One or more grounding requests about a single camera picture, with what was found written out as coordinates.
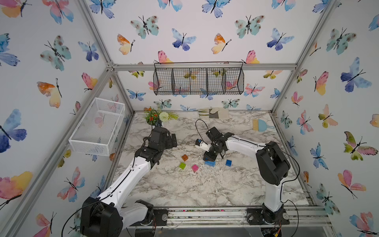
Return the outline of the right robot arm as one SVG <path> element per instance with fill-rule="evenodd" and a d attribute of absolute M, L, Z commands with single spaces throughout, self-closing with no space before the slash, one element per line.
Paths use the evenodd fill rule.
<path fill-rule="evenodd" d="M 276 142 L 259 143 L 246 140 L 233 133 L 222 134 L 213 127 L 206 132 L 210 143 L 201 139 L 195 141 L 195 146 L 204 151 L 203 160 L 214 162 L 218 155 L 223 157 L 226 151 L 234 151 L 255 158 L 261 177 L 265 181 L 265 200 L 258 220 L 249 220 L 253 225 L 263 222 L 275 224 L 281 222 L 285 212 L 281 200 L 283 184 L 290 170 L 290 163 Z"/>

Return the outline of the long light blue lego brick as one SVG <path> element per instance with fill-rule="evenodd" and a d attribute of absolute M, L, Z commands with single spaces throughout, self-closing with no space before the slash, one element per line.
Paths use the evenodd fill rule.
<path fill-rule="evenodd" d="M 205 161 L 204 164 L 207 165 L 207 166 L 215 167 L 216 162 Z"/>

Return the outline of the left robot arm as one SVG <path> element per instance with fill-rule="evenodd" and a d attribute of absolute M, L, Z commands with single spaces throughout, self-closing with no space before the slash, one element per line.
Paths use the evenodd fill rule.
<path fill-rule="evenodd" d="M 152 225 L 154 206 L 143 200 L 123 207 L 138 182 L 159 164 L 165 150 L 177 147 L 174 133 L 155 127 L 144 138 L 127 169 L 97 197 L 88 197 L 81 209 L 80 233 L 85 237 L 118 237 L 123 229 L 136 223 Z"/>

